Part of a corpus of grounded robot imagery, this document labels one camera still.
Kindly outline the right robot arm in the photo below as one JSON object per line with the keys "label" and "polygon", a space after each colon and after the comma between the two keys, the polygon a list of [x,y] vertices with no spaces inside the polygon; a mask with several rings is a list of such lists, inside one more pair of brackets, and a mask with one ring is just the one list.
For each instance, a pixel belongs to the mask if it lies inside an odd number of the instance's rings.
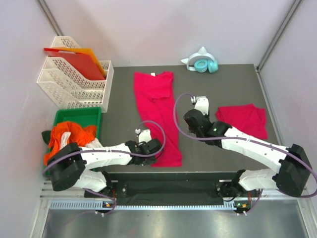
{"label": "right robot arm", "polygon": [[231,182],[221,186],[220,194],[243,196],[256,189],[276,189],[291,197],[304,197],[303,190],[312,169],[301,146],[267,143],[227,123],[211,122],[197,109],[191,109],[183,118],[189,131],[200,141],[242,154],[266,166],[266,169],[257,171],[239,170]]}

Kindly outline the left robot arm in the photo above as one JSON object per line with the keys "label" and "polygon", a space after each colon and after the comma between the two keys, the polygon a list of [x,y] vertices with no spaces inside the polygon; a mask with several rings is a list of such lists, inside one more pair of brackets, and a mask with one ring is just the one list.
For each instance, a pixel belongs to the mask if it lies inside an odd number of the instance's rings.
{"label": "left robot arm", "polygon": [[112,192],[111,180],[106,172],[94,169],[112,165],[151,165],[162,144],[155,138],[148,142],[127,141],[117,146],[87,148],[70,143],[53,155],[47,164],[53,191],[72,187],[89,189],[100,196]]}

